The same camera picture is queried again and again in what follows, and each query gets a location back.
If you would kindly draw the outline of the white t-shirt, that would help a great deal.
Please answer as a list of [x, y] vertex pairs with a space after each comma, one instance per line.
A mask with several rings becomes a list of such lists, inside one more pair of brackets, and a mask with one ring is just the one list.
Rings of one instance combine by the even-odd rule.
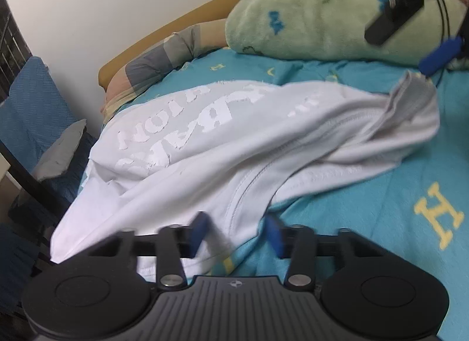
[[391, 170], [439, 127], [436, 88], [411, 72], [385, 94], [329, 81], [219, 81], [170, 93], [104, 127], [51, 258], [205, 212], [215, 229], [183, 265], [190, 277], [204, 274], [257, 235], [270, 205]]

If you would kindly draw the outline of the green fleece blanket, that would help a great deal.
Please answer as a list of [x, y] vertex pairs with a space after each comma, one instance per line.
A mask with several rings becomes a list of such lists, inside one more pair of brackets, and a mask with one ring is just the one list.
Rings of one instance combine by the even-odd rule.
[[275, 59], [368, 59], [415, 67], [439, 43], [442, 20], [457, 32], [466, 12], [461, 0], [424, 0], [423, 9], [384, 45], [364, 38], [387, 0], [241, 0], [228, 16], [228, 46]]

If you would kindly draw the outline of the teal patterned bed sheet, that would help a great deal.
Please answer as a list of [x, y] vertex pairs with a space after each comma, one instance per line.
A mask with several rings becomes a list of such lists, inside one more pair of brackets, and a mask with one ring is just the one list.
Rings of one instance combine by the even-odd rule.
[[[149, 87], [145, 103], [194, 86], [229, 79], [252, 79], [283, 85], [294, 81], [338, 81], [371, 92], [386, 92], [402, 69], [380, 62], [283, 61], [218, 50], [186, 62]], [[453, 71], [441, 79], [438, 101], [442, 117], [436, 138], [402, 165], [375, 178], [327, 193], [305, 195], [269, 208], [289, 224], [306, 224], [329, 233], [349, 227], [438, 277], [450, 295], [441, 334], [445, 340], [468, 338], [468, 224], [453, 228], [452, 241], [440, 236], [421, 213], [440, 198], [460, 212], [468, 210], [468, 73]], [[438, 185], [439, 196], [429, 196]]]

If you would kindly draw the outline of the grey seat cushion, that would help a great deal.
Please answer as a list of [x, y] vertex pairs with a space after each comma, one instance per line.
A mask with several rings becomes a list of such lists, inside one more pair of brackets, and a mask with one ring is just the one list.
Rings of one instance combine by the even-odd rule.
[[86, 129], [85, 119], [67, 127], [52, 146], [40, 157], [32, 176], [43, 182], [65, 174]]

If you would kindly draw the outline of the plaid pillow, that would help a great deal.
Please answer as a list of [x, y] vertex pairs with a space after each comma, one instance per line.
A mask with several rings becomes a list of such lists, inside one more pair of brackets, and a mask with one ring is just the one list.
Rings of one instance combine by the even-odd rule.
[[203, 22], [174, 32], [118, 68], [106, 87], [101, 109], [104, 124], [173, 70], [225, 47], [225, 23], [224, 19]]

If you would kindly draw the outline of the mustard yellow headboard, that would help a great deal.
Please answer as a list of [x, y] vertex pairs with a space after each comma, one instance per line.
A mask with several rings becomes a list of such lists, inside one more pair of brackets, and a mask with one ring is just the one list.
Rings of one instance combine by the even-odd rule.
[[98, 85], [107, 91], [107, 87], [114, 75], [125, 64], [142, 54], [146, 49], [162, 41], [173, 32], [180, 32], [194, 24], [227, 18], [239, 1], [240, 0], [211, 0], [162, 26], [156, 31], [151, 32], [103, 65], [98, 71]]

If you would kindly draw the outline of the blue covered chair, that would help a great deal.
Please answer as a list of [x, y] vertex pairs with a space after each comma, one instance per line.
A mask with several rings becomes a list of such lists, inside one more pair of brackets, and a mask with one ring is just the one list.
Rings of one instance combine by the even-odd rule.
[[[76, 121], [42, 59], [29, 58], [1, 103], [2, 143], [32, 175], [40, 157]], [[86, 125], [67, 172], [41, 182], [57, 199], [67, 204], [74, 201], [95, 142]]]

